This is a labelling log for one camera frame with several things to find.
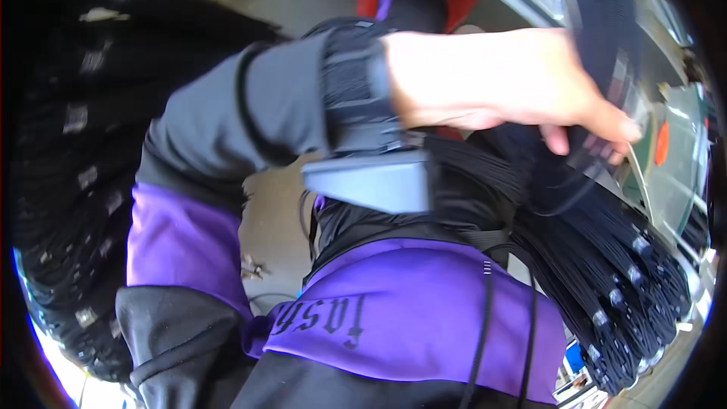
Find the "gray sleeve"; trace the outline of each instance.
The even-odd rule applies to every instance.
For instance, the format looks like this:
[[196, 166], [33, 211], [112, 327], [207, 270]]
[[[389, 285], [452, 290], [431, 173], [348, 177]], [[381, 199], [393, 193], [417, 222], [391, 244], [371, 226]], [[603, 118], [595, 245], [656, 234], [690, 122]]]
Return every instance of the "gray sleeve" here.
[[172, 94], [142, 148], [137, 182], [240, 214], [246, 177], [329, 151], [320, 87], [328, 33], [250, 47]]

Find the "person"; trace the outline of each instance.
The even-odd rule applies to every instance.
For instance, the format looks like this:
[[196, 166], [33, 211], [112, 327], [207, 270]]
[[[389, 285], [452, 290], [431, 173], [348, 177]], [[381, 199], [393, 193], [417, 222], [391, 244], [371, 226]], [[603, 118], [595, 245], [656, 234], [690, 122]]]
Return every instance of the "person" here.
[[[498, 200], [446, 168], [431, 214], [319, 198], [321, 253], [302, 293], [251, 313], [240, 279], [243, 181], [305, 152], [336, 154], [352, 123], [539, 125], [559, 155], [569, 151], [564, 127], [581, 125], [611, 141], [615, 159], [639, 138], [565, 31], [423, 33], [444, 31], [445, 1], [387, 7], [379, 20], [253, 44], [174, 93], [151, 124], [116, 297], [148, 407], [554, 403], [566, 349], [558, 308], [462, 239], [499, 227]], [[385, 101], [370, 112], [337, 107], [373, 97]]]

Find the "hand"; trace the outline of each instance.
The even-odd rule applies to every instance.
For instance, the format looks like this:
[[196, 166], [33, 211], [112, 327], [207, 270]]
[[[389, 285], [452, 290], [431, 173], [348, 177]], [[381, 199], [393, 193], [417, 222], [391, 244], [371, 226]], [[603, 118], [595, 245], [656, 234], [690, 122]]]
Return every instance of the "hand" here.
[[619, 154], [641, 138], [638, 126], [604, 99], [583, 70], [564, 30], [398, 32], [382, 40], [395, 108], [407, 126], [540, 125], [558, 155], [568, 154], [564, 126], [583, 126], [611, 141]]

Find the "orange sticker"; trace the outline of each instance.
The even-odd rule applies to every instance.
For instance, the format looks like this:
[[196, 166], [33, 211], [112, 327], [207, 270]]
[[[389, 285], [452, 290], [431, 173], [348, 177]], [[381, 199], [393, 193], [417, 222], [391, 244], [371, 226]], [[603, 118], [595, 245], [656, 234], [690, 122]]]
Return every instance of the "orange sticker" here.
[[657, 139], [657, 154], [654, 156], [654, 162], [657, 166], [664, 164], [669, 154], [669, 124], [664, 122], [659, 130], [659, 139]]

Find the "black lettering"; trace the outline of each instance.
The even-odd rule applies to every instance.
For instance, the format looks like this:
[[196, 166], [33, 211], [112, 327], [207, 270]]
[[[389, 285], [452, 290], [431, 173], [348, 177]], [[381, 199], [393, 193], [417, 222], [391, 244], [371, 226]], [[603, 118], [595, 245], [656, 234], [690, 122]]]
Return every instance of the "black lettering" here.
[[[331, 305], [333, 306], [331, 308], [331, 312], [328, 313], [328, 322], [326, 322], [323, 328], [326, 329], [326, 332], [333, 335], [341, 328], [341, 325], [343, 325], [343, 320], [346, 317], [346, 309], [348, 308], [348, 298], [344, 298], [341, 302], [339, 302], [337, 298], [334, 298]], [[339, 305], [341, 305], [341, 311], [338, 314], [338, 324], [334, 328], [333, 318], [336, 316], [336, 311], [338, 310]]]
[[313, 316], [310, 315], [310, 309], [314, 306], [320, 306], [323, 304], [322, 300], [318, 300], [316, 303], [308, 305], [308, 307], [303, 312], [303, 320], [309, 320], [310, 324], [302, 323], [301, 325], [298, 325], [296, 328], [293, 329], [295, 332], [296, 330], [308, 330], [309, 328], [313, 327], [315, 324], [318, 323], [319, 316], [314, 313]]
[[301, 306], [303, 306], [302, 303], [301, 304], [295, 304], [295, 311], [293, 312], [293, 314], [290, 315], [290, 317], [288, 318], [288, 320], [285, 321], [285, 323], [283, 323], [283, 320], [288, 315], [288, 313], [290, 312], [290, 309], [292, 307], [292, 305], [289, 306], [288, 309], [286, 310], [285, 314], [283, 314], [280, 317], [280, 319], [278, 319], [278, 322], [276, 323], [276, 325], [278, 327], [280, 327], [281, 325], [283, 325], [283, 327], [279, 331], [277, 331], [275, 333], [271, 333], [271, 335], [280, 335], [282, 332], [285, 332], [286, 330], [288, 330], [288, 327], [290, 327], [292, 325], [293, 321], [295, 320], [296, 315], [300, 311]]
[[353, 327], [348, 329], [348, 336], [353, 339], [353, 341], [346, 340], [345, 343], [343, 343], [343, 346], [346, 349], [354, 350], [359, 345], [359, 336], [361, 333], [364, 332], [364, 330], [361, 328], [361, 311], [364, 309], [364, 298], [366, 298], [365, 295], [359, 295], [359, 303], [356, 304], [356, 315], [353, 318]]

